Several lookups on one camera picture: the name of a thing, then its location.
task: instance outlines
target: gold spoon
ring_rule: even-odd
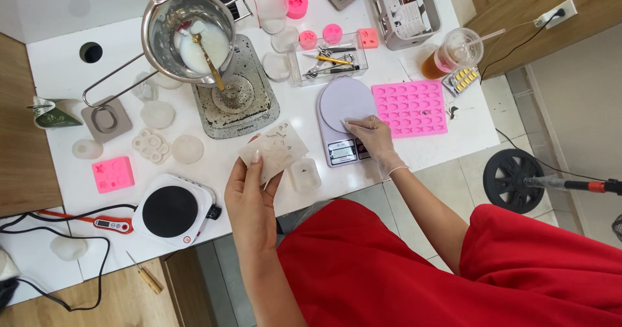
[[[192,34],[192,41],[198,43],[199,46],[201,47],[201,50],[203,50],[203,54],[205,55],[205,60],[207,61],[207,64],[210,66],[210,70],[212,71],[212,76],[214,77],[214,80],[216,81],[216,86],[221,91],[224,90],[225,85],[223,84],[223,79],[220,77],[220,74],[218,74],[218,71],[214,67],[212,60],[210,60],[210,57],[207,56],[207,52],[203,48],[203,43],[201,43],[201,34]]]

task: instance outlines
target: clear acrylic box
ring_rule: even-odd
[[[334,49],[336,48],[350,48],[351,50],[335,52]],[[358,66],[358,69],[339,73],[318,73],[315,78],[313,76],[306,76],[305,74],[311,69],[314,69],[314,71],[330,70],[327,68],[334,66],[331,62],[319,61],[314,57],[304,55],[304,53],[307,53],[318,56],[322,50],[330,51],[329,57],[331,58],[342,59],[342,57],[346,57],[347,61],[352,62],[352,65],[343,65],[332,69],[353,68],[353,66]],[[327,43],[325,38],[319,38],[317,39],[315,47],[310,50],[303,49],[300,42],[295,42],[292,44],[291,50],[287,51],[287,57],[290,69],[289,82],[295,87],[328,83],[334,78],[341,76],[362,76],[368,68],[365,50],[363,49],[363,42],[359,32],[344,34],[341,40],[334,44]],[[316,68],[315,66],[320,62],[322,62],[321,67]]]

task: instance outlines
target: stainless steel pot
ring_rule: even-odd
[[[246,4],[246,0],[242,0],[248,13],[240,18],[233,19],[233,15],[227,6],[236,1],[237,0],[232,0],[227,4],[223,4],[220,0],[150,0],[145,9],[143,24],[141,26],[141,42],[144,52],[115,69],[112,73],[104,76],[102,79],[98,80],[97,83],[88,87],[82,94],[82,100],[89,107],[104,106],[158,72],[180,82],[215,87],[216,82],[212,74],[199,74],[188,68],[175,49],[175,32],[179,26],[186,21],[201,20],[213,23],[225,32],[229,39],[229,54],[220,68],[218,68],[218,72],[223,80],[226,80],[234,70],[234,65],[229,66],[229,64],[235,62],[232,61],[235,54],[235,22],[248,16],[253,16],[248,4]],[[149,63],[156,69],[155,72],[145,76],[142,80],[134,83],[129,88],[116,94],[109,100],[105,100],[99,105],[90,104],[86,100],[86,93],[89,90],[143,55],[145,55]]]

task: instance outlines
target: woman's hand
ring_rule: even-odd
[[[395,169],[408,168],[393,149],[391,129],[377,116],[370,115],[361,120],[346,118],[343,125],[363,142],[371,157],[380,166],[383,179]]]
[[[259,185],[263,165],[259,150],[248,169],[242,159],[238,158],[225,188],[227,214],[240,256],[254,255],[276,247],[273,202],[283,172],[273,177],[264,189]]]

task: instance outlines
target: white table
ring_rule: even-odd
[[[426,42],[427,44],[439,44],[443,34],[459,27],[451,0],[436,0],[436,2],[443,29],[441,34],[432,37]],[[240,10],[242,14],[245,13],[244,9],[240,8]],[[256,26],[253,27],[256,21],[245,20],[244,23],[245,26],[238,26],[238,33],[251,39],[259,58],[262,59],[265,53],[272,51],[270,36]],[[356,0],[342,12],[336,12],[327,0],[309,0],[307,15],[300,20],[288,19],[287,23],[296,26],[300,31],[310,29],[316,34],[321,34],[323,27],[330,23],[339,24],[344,33],[355,32],[360,28],[378,27],[371,0]],[[46,99],[65,98],[81,101],[82,91],[85,88],[143,51],[140,25],[141,18],[130,19],[27,45],[37,95]],[[90,41],[97,42],[103,48],[103,57],[94,64],[86,64],[78,56],[80,46]],[[366,51],[369,69],[365,75],[357,79],[369,87],[376,84],[409,81],[410,79],[400,65],[399,58],[421,55],[423,51],[429,51],[429,48],[420,46],[393,52],[385,45],[380,45],[378,49],[370,49]],[[136,61],[93,89],[89,93],[90,102],[118,93],[130,85],[139,72],[148,71],[148,69],[149,64],[144,58]],[[276,122],[283,120],[292,122],[309,148],[307,157],[315,160],[322,177],[321,188],[310,193],[299,194],[292,189],[289,176],[285,173],[275,199],[277,216],[301,209],[315,201],[338,197],[382,181],[373,161],[339,168],[327,166],[315,113],[315,103],[323,85],[292,88],[286,82],[271,82],[271,86],[281,106],[281,115]],[[447,92],[445,97],[446,100],[451,98]],[[180,164],[173,158],[168,158],[164,164],[155,166],[131,148],[132,139],[144,128],[144,123],[139,116],[143,104],[131,93],[121,96],[120,100],[134,126],[130,132],[105,143],[104,154],[98,161],[129,156],[136,181],[132,187],[106,194],[97,192],[90,168],[95,161],[76,159],[71,153],[71,147],[76,140],[91,138],[86,125],[47,131],[67,214],[81,214],[112,204],[138,204],[151,180],[157,175],[170,172],[212,188],[218,198],[218,204],[223,207],[221,217],[215,221],[208,221],[195,244],[229,234],[231,225],[223,202],[225,184],[237,158],[236,151],[247,143],[252,134],[227,140],[212,140],[203,132],[189,84],[184,84],[173,91],[160,90],[160,100],[169,102],[175,109],[175,120],[171,126],[160,130],[159,133],[169,142],[173,142],[182,134],[197,136],[203,141],[205,154],[199,162],[191,165]],[[447,134],[394,140],[396,151],[410,166],[411,171],[440,164],[499,143],[486,101],[478,84],[472,85],[465,95],[455,101],[455,105],[460,107],[458,111],[460,119],[448,121],[449,132]],[[73,110],[74,114],[80,116],[79,112],[84,107],[84,103],[77,103]],[[268,130],[271,126],[272,124],[260,132]],[[106,214],[131,216],[131,211],[118,209],[106,212]],[[110,239],[112,248],[106,261],[105,273],[132,264],[125,251],[129,251],[139,262],[175,251],[175,248],[167,244],[149,239],[136,232],[119,235],[110,231],[97,230],[91,224],[80,221],[73,221],[69,226],[74,235],[94,236],[97,234]],[[79,260],[82,279],[88,280],[98,275],[104,252],[103,241],[89,240],[89,250]],[[11,251],[10,254],[14,257],[30,255],[27,252],[18,253],[17,251]],[[39,273],[40,276],[37,277],[39,282],[55,279],[55,272],[47,270],[43,263],[41,263]],[[67,280],[66,286],[75,283]]]

